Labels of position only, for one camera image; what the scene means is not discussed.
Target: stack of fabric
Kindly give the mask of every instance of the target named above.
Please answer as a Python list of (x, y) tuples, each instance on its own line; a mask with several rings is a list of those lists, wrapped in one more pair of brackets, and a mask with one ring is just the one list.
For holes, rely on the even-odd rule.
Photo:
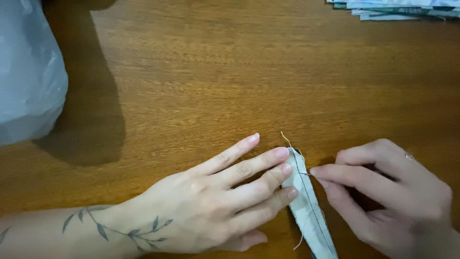
[(327, 0), (364, 20), (451, 19), (460, 17), (460, 0)]

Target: fingernail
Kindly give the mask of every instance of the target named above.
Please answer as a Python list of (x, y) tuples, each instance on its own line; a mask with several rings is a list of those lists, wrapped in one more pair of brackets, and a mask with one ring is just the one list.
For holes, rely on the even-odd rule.
[(296, 188), (293, 188), (292, 190), (289, 191), (289, 193), (288, 193), (287, 196), (288, 196), (291, 200), (294, 200), (294, 199), (297, 197), (298, 194), (299, 194), (299, 192), (297, 191), (297, 189), (296, 189)]
[(258, 139), (259, 139), (259, 133), (256, 133), (256, 134), (250, 136), (248, 140), (249, 140), (249, 143), (254, 143), (254, 142), (256, 142)]
[(289, 176), (291, 176), (291, 173), (292, 173), (292, 166), (290, 164), (285, 164), (283, 166), (283, 174), (286, 177), (289, 177)]
[(324, 181), (324, 180), (321, 180), (321, 179), (317, 179), (318, 182), (322, 185), (323, 188), (326, 188), (329, 183), (327, 181)]
[(275, 155), (278, 158), (284, 158), (289, 155), (289, 150), (285, 147), (281, 147), (276, 151)]
[(315, 176), (316, 175), (316, 171), (318, 170), (318, 167), (313, 167), (310, 169), (310, 174)]

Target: finger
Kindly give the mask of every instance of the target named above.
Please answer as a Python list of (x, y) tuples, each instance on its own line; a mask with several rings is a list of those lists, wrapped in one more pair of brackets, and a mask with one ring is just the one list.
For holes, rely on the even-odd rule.
[(259, 230), (251, 230), (242, 236), (230, 239), (217, 250), (244, 252), (260, 243), (268, 242), (267, 236)]
[(380, 171), (407, 180), (411, 177), (416, 161), (406, 158), (406, 152), (388, 139), (379, 139), (359, 147), (342, 150), (335, 161), (339, 165), (374, 164)]
[(324, 187), (329, 204), (342, 216), (361, 241), (368, 242), (374, 233), (374, 225), (367, 214), (342, 185), (321, 179), (318, 181)]
[(387, 208), (404, 209), (410, 205), (410, 195), (396, 182), (362, 166), (323, 165), (310, 169), (317, 179), (354, 187)]
[(213, 175), (213, 181), (230, 188), (262, 170), (286, 162), (288, 158), (288, 149), (285, 147), (277, 147)]
[(268, 198), (292, 174), (292, 166), (283, 163), (268, 170), (259, 179), (228, 191), (235, 212), (249, 208)]
[(259, 143), (259, 140), (259, 133), (251, 135), (208, 161), (195, 166), (191, 170), (203, 175), (217, 173), (227, 168), (242, 155), (253, 149)]
[(275, 192), (268, 200), (252, 206), (238, 213), (230, 224), (236, 230), (236, 234), (246, 233), (270, 220), (274, 219), (278, 212), (289, 205), (298, 195), (293, 186), (286, 187)]

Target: wooden table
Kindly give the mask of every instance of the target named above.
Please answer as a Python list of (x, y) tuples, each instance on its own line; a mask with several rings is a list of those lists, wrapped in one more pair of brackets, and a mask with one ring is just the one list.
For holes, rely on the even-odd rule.
[[(115, 204), (259, 132), (306, 166), (387, 137), (450, 184), (460, 227), (460, 27), (360, 22), (320, 0), (54, 0), (69, 93), (48, 137), (0, 149), (1, 213)], [(382, 258), (313, 180), (341, 259)], [(246, 253), (310, 258), (287, 210)]]

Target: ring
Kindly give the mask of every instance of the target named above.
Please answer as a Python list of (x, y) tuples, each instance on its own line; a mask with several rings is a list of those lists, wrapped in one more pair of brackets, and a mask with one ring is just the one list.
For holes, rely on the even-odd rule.
[(414, 156), (409, 154), (409, 153), (406, 153), (406, 158), (411, 160), (411, 161), (415, 159)]

